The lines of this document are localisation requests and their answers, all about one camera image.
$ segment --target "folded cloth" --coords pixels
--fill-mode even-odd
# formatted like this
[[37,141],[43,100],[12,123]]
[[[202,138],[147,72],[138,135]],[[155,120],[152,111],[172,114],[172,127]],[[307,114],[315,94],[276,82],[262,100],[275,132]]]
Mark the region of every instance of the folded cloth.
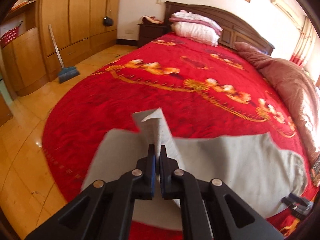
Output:
[[189,20],[200,20],[203,22],[209,23],[212,27],[218,29],[219,31],[222,31],[223,29],[217,24],[214,20],[209,19],[208,17],[204,17],[200,14],[194,14],[192,12],[187,12],[184,10],[181,10],[179,12],[173,13],[171,17],[181,18],[181,19],[189,19]]
[[[290,192],[301,195],[307,185],[303,159],[280,150],[270,135],[221,136],[214,139],[172,138],[161,109],[133,114],[141,133],[112,129],[92,160],[82,190],[97,179],[118,179],[133,170],[139,158],[155,144],[156,155],[166,145],[169,158],[197,179],[220,178],[260,215],[267,218],[282,211],[281,199]],[[133,219],[145,224],[181,230],[180,209],[163,200],[159,184],[152,201],[136,200]]]
[[205,26],[208,26],[208,27],[212,28],[215,31],[215,33],[217,33],[217,35],[221,36],[221,32],[215,26],[212,26],[208,22],[204,22],[204,21],[201,21],[201,20],[190,20],[190,19],[170,17],[169,18],[169,22],[172,22],[172,23],[175,23],[175,22],[187,22],[187,23],[196,23],[196,24],[205,25]]

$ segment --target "wooden wardrobe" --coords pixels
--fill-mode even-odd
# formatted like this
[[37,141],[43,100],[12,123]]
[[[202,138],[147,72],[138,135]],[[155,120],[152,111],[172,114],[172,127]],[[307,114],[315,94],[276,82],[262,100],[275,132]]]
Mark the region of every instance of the wooden wardrobe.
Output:
[[[40,41],[50,80],[60,71],[60,64],[48,25],[52,25],[65,65],[73,66],[116,44],[118,4],[119,0],[41,0]],[[102,24],[105,16],[114,20],[113,26]]]

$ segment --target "tiled floor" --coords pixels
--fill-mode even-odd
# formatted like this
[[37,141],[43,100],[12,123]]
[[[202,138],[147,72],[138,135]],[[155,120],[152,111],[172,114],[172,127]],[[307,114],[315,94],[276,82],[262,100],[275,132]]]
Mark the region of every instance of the tiled floor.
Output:
[[80,80],[134,49],[105,49],[76,65],[79,76],[63,84],[56,79],[10,104],[13,118],[0,127],[0,206],[21,239],[66,204],[41,149],[50,110]]

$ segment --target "nightstand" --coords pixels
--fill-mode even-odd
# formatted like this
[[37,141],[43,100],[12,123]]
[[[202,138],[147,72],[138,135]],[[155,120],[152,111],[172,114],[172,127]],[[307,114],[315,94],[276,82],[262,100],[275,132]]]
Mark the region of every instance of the nightstand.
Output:
[[170,31],[170,25],[144,23],[138,23],[138,25],[140,26],[138,48],[146,45],[156,38],[167,34]]

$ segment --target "wooden shelf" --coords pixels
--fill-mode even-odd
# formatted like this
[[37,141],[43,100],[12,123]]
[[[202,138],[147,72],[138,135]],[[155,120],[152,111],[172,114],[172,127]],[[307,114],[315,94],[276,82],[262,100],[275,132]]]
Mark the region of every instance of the wooden shelf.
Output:
[[27,2],[26,4],[22,5],[21,7],[15,9],[14,11],[10,11],[7,16],[4,18],[3,22],[6,22],[16,16],[18,16],[19,14],[22,14],[26,11],[28,11],[32,6],[35,5],[36,0],[32,0]]

